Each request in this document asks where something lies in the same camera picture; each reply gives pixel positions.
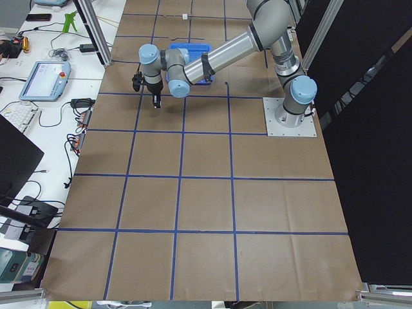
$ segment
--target black monitor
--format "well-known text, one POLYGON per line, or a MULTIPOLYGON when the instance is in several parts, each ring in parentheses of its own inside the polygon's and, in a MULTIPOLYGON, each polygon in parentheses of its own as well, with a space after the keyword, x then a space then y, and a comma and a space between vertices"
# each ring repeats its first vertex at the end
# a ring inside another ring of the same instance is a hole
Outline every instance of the black monitor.
POLYGON ((8 208, 39 165, 44 153, 0 115, 0 215, 33 227, 47 227, 58 209, 30 198, 29 215, 8 208))

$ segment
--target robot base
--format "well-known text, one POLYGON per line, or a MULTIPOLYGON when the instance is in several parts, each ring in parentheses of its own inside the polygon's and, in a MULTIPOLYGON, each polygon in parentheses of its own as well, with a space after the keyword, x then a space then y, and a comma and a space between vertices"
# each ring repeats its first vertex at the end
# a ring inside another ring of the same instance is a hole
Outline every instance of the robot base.
POLYGON ((263 98, 263 107, 265 109, 266 129, 268 136, 282 137, 316 137, 316 130, 312 116, 304 117, 301 125, 290 129, 284 127, 275 119, 276 108, 283 103, 283 98, 263 98))

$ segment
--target keyboard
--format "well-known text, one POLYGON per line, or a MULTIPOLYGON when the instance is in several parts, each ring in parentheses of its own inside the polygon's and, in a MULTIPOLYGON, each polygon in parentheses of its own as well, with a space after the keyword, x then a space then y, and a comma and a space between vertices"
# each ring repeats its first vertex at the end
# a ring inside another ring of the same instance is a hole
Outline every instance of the keyboard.
POLYGON ((23 134, 27 134, 39 113, 39 108, 28 101, 13 103, 1 112, 23 134))

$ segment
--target green object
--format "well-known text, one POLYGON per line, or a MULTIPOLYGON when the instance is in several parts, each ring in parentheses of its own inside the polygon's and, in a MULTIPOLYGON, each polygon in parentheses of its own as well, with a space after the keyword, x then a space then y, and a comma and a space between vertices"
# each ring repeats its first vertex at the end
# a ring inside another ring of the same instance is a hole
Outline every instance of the green object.
POLYGON ((75 16, 77 14, 77 11, 74 11, 73 13, 68 13, 64 14, 64 26, 63 26, 63 33, 68 33, 70 30, 70 25, 73 26, 73 29, 77 32, 76 26, 75 26, 75 16))
POLYGON ((30 282, 43 259, 41 254, 0 248, 0 283, 30 282))

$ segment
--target smartphone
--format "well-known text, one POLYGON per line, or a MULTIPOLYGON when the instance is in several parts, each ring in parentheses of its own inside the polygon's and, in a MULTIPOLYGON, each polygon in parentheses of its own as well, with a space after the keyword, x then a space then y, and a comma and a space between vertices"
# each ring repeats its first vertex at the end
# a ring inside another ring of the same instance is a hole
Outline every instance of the smartphone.
POLYGON ((51 14, 28 14, 26 21, 49 21, 52 19, 51 14))

